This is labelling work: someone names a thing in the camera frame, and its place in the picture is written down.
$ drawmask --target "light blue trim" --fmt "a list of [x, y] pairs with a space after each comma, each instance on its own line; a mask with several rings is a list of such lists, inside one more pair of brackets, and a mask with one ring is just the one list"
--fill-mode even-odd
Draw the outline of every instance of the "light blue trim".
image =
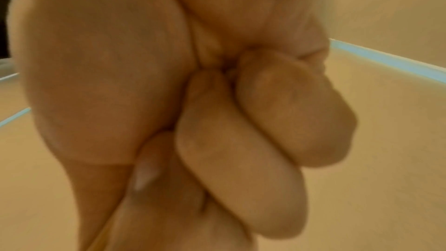
[[16, 77], [16, 76], [18, 76], [18, 75], [19, 75], [18, 73], [15, 73], [15, 74], [12, 74], [12, 75], [8, 75], [8, 76], [5, 76], [5, 77], [1, 77], [1, 78], [0, 78], [0, 81], [7, 80], [7, 79], [10, 79], [10, 78]]
[[446, 83], [446, 69], [438, 66], [426, 64], [423, 62], [407, 59], [404, 57], [391, 55], [388, 53], [376, 51], [373, 49], [356, 46], [346, 42], [331, 40], [331, 47], [341, 49], [370, 59], [372, 61], [413, 73], [425, 78], [430, 78], [442, 83]]
[[29, 111], [31, 111], [31, 108], [26, 108], [16, 114], [12, 115], [11, 117], [6, 118], [5, 120], [0, 122], [0, 127], [5, 126], [6, 124], [9, 124], [10, 122], [14, 121], [15, 119], [25, 115]]

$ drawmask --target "floor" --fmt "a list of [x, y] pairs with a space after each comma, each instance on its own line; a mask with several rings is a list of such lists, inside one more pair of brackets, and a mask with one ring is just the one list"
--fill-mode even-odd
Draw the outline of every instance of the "floor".
[[[343, 164], [305, 171], [303, 236], [261, 251], [446, 250], [446, 85], [333, 52], [328, 74], [360, 117]], [[0, 81], [0, 121], [27, 107]], [[69, 184], [31, 114], [0, 127], [0, 250], [74, 251]]]

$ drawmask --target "hand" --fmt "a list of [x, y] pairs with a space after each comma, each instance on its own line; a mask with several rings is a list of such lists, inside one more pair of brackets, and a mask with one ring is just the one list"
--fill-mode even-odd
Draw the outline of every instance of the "hand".
[[11, 51], [71, 179], [81, 249], [121, 202], [143, 149], [174, 127], [182, 163], [223, 211], [268, 237], [300, 231], [297, 167], [342, 159], [355, 127], [323, 75], [328, 40], [313, 4], [12, 1]]

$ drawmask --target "light blue stripe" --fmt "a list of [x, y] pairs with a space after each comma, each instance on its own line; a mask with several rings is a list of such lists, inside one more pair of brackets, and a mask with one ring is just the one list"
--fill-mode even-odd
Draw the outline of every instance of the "light blue stripe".
[[22, 111], [18, 112], [17, 114], [14, 114], [14, 115], [12, 115], [11, 117], [9, 117], [9, 118], [7, 118], [7, 119], [1, 121], [1, 122], [0, 122], [0, 127], [4, 126], [4, 125], [6, 125], [6, 124], [9, 124], [10, 122], [14, 121], [15, 119], [17, 119], [17, 118], [19, 118], [19, 117], [25, 115], [25, 114], [28, 113], [29, 111], [31, 111], [31, 108], [23, 109]]
[[10, 79], [10, 78], [16, 77], [18, 75], [19, 75], [18, 73], [15, 73], [15, 74], [12, 74], [12, 75], [9, 75], [9, 76], [1, 77], [0, 81], [7, 80], [7, 79]]
[[373, 49], [356, 46], [346, 42], [331, 40], [331, 47], [353, 53], [375, 62], [413, 73], [425, 78], [446, 83], [446, 69], [415, 60], [379, 52]]

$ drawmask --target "beige background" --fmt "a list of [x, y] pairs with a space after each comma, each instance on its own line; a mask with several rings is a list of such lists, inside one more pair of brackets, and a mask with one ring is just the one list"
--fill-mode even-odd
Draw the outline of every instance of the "beige background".
[[446, 0], [323, 0], [336, 40], [446, 67]]
[[[261, 251], [446, 250], [446, 85], [339, 51], [328, 73], [360, 117], [353, 150], [305, 172], [304, 235], [261, 241]], [[76, 224], [67, 179], [31, 115], [0, 128], [0, 250], [74, 251]]]

